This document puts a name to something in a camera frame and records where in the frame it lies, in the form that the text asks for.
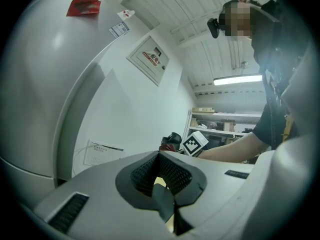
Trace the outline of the white wall network box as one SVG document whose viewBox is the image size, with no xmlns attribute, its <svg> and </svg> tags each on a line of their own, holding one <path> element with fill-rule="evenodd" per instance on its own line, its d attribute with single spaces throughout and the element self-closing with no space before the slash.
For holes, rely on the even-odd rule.
<svg viewBox="0 0 320 240">
<path fill-rule="evenodd" d="M 89 139 L 85 148 L 83 164 L 96 166 L 121 159 L 124 156 L 125 150 L 123 148 Z"/>
</svg>

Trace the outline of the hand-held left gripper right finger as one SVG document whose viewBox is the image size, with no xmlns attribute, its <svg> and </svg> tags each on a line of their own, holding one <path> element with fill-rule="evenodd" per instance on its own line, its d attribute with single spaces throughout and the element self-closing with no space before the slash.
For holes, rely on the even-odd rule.
<svg viewBox="0 0 320 240">
<path fill-rule="evenodd" d="M 245 179 L 227 175 L 227 171 L 250 173 L 253 166 L 242 163 L 218 162 L 162 151 L 199 169 L 206 177 L 206 187 L 197 200 L 178 209 L 182 222 L 191 228 L 174 236 L 161 234 L 160 240 L 242 240 L 249 213 L 247 201 L 240 198 Z"/>
</svg>

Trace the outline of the person's right forearm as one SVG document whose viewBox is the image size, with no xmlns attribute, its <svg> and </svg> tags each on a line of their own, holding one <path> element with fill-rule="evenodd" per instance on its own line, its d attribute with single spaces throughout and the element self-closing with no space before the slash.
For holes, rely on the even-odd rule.
<svg viewBox="0 0 320 240">
<path fill-rule="evenodd" d="M 263 153 L 268 147 L 268 144 L 262 142 L 254 133 L 250 132 L 230 144 L 204 150 L 198 155 L 198 158 L 240 163 Z"/>
</svg>

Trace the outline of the silver refrigerator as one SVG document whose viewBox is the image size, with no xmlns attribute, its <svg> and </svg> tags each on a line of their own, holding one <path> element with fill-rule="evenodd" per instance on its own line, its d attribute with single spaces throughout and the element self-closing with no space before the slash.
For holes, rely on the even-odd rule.
<svg viewBox="0 0 320 240">
<path fill-rule="evenodd" d="M 121 22 L 99 1 L 98 14 L 66 16 L 72 0 L 33 0 L 13 28 L 0 61 L 0 164 L 11 181 L 52 181 L 71 165 Z"/>
</svg>

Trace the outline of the red paper decoration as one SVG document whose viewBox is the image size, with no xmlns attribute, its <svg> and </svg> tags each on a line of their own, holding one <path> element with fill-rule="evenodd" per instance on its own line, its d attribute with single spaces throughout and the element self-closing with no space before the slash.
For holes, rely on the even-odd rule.
<svg viewBox="0 0 320 240">
<path fill-rule="evenodd" d="M 100 13 L 100 0 L 72 0 L 67 10 L 67 17 L 95 15 Z"/>
</svg>

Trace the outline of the white storage shelf unit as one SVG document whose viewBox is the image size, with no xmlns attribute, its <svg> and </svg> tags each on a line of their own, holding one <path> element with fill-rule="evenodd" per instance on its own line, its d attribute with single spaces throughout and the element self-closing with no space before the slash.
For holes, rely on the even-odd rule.
<svg viewBox="0 0 320 240">
<path fill-rule="evenodd" d="M 232 143 L 251 132 L 260 120 L 259 114 L 216 112 L 209 107 L 193 107 L 186 119 L 183 140 L 199 131 L 208 143 L 205 149 Z"/>
</svg>

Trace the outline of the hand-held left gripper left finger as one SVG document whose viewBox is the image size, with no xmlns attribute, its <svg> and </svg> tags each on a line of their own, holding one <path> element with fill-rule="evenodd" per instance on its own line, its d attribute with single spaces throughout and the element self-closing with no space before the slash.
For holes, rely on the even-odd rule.
<svg viewBox="0 0 320 240">
<path fill-rule="evenodd" d="M 116 175 L 149 152 L 90 167 L 47 195 L 33 212 L 49 222 L 74 194 L 89 198 L 67 232 L 76 240 L 170 240 L 169 232 L 155 210 L 137 209 L 126 202 L 116 188 Z"/>
</svg>

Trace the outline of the person's black shirt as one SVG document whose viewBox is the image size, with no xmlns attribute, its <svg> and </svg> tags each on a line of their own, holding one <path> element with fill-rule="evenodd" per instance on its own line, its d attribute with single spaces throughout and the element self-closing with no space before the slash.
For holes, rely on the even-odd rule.
<svg viewBox="0 0 320 240">
<path fill-rule="evenodd" d="M 266 93 L 254 133 L 272 149 L 320 134 L 320 54 L 313 32 L 287 0 L 270 0 L 251 13 L 254 59 Z"/>
</svg>

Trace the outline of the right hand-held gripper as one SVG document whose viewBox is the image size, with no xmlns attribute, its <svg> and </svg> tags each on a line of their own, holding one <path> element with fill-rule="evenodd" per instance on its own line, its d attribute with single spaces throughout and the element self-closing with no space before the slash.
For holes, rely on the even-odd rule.
<svg viewBox="0 0 320 240">
<path fill-rule="evenodd" d="M 208 142 L 208 139 L 200 131 L 195 131 L 182 142 L 182 147 L 188 156 L 194 156 Z"/>
</svg>

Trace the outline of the refrigerator energy label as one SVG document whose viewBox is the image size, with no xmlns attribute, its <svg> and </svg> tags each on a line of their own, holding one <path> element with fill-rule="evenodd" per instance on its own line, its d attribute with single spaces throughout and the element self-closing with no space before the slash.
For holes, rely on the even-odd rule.
<svg viewBox="0 0 320 240">
<path fill-rule="evenodd" d="M 115 39 L 117 39 L 129 32 L 130 29 L 124 22 L 120 22 L 109 28 L 108 31 L 114 36 Z"/>
</svg>

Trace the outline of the white electrical panel box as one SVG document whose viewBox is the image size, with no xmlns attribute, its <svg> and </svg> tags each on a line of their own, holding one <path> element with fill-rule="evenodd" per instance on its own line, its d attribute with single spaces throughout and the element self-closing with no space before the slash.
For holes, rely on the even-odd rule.
<svg viewBox="0 0 320 240">
<path fill-rule="evenodd" d="M 156 86 L 159 86 L 169 63 L 169 57 L 149 35 L 126 59 L 136 66 Z"/>
</svg>

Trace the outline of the long ceiling tube light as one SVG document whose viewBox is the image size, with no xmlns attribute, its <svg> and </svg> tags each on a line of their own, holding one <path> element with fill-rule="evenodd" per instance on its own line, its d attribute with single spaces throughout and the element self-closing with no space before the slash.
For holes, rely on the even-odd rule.
<svg viewBox="0 0 320 240">
<path fill-rule="evenodd" d="M 261 82 L 263 77 L 259 74 L 234 75 L 229 77 L 220 77 L 213 80 L 215 86 L 233 85 L 242 83 Z"/>
</svg>

